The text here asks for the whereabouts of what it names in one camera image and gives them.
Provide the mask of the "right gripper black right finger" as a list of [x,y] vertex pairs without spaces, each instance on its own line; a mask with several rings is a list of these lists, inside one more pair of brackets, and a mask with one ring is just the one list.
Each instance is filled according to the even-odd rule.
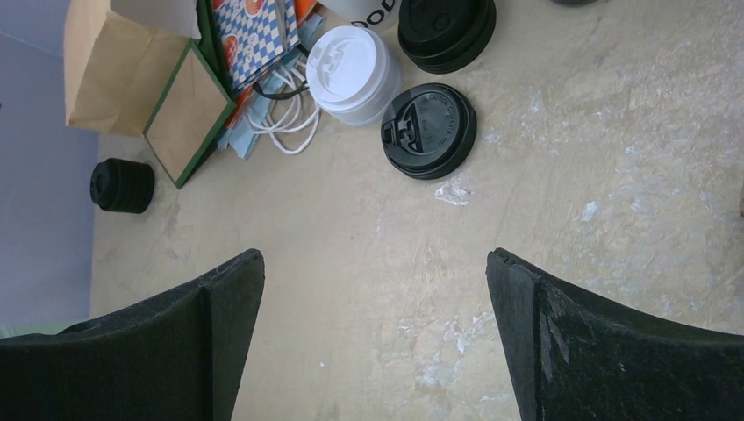
[[503,248],[486,276],[522,419],[742,419],[740,335],[635,310]]

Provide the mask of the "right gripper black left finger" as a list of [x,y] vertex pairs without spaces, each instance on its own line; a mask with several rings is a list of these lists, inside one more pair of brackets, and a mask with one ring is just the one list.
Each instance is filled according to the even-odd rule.
[[3,339],[2,419],[230,419],[264,282],[249,249],[124,309]]

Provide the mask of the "brown kraft paper bag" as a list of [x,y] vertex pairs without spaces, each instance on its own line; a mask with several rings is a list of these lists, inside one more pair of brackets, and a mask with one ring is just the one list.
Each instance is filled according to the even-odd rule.
[[192,0],[76,0],[64,25],[66,123],[139,137],[182,51],[200,39]]

